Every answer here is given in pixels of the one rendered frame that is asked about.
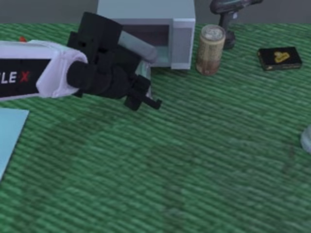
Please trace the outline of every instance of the table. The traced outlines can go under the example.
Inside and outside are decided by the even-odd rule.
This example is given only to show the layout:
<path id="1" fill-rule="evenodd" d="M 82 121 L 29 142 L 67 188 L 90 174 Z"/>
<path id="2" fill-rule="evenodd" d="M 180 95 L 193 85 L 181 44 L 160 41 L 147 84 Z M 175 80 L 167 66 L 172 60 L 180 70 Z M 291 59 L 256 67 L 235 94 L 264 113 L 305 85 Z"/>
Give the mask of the table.
<path id="1" fill-rule="evenodd" d="M 77 27 L 0 28 L 0 39 L 65 43 Z M 160 111 L 96 97 L 0 103 L 31 111 L 0 183 L 1 232 L 309 233 L 299 134 L 311 123 L 311 26 L 233 29 L 215 76 L 153 69 Z M 256 51 L 274 46 L 296 46 L 303 68 L 263 72 Z"/>
<path id="2" fill-rule="evenodd" d="M 99 0 L 97 14 L 156 46 L 154 67 L 190 69 L 195 9 L 193 0 Z"/>

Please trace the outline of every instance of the red object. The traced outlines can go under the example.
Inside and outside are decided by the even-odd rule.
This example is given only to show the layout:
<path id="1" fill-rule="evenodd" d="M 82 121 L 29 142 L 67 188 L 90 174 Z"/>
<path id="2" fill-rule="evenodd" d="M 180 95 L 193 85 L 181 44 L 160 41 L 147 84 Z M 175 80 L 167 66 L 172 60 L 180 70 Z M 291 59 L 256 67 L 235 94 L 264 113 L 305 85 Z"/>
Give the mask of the red object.
<path id="1" fill-rule="evenodd" d="M 27 40 L 25 39 L 24 36 L 21 36 L 21 37 L 19 38 L 19 41 L 20 41 L 20 42 L 27 42 Z"/>

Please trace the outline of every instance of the gray background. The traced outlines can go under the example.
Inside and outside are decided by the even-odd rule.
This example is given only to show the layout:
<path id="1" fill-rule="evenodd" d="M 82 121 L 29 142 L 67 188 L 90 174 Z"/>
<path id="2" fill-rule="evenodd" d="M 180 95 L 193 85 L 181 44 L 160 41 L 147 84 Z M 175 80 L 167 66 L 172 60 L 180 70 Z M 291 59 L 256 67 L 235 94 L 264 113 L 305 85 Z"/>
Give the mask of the gray background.
<path id="1" fill-rule="evenodd" d="M 198 23 L 218 21 L 209 12 L 211 0 L 194 1 Z M 97 0 L 1 0 L 0 7 L 0 23 L 78 23 L 84 11 L 96 12 Z M 236 22 L 310 23 L 310 9 L 311 0 L 265 0 L 242 10 Z"/>

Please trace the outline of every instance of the small black box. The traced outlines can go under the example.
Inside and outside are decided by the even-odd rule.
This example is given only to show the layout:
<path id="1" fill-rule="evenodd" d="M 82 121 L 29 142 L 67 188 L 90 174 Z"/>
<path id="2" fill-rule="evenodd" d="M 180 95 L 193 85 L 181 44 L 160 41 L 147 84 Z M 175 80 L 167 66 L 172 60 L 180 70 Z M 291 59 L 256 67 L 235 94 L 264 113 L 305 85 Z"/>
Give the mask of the small black box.
<path id="1" fill-rule="evenodd" d="M 257 55 L 263 70 L 297 69 L 302 66 L 295 47 L 259 49 Z"/>

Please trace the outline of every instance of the yellow logo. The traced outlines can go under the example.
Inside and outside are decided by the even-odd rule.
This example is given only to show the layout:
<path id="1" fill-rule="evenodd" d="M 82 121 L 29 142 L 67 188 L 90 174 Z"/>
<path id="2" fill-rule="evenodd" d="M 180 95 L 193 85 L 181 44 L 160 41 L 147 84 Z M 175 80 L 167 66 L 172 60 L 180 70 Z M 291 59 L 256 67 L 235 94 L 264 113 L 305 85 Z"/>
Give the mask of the yellow logo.
<path id="1" fill-rule="evenodd" d="M 290 58 L 290 55 L 288 52 L 275 52 L 274 56 L 275 56 L 274 61 L 276 63 L 284 62 L 285 60 Z"/>

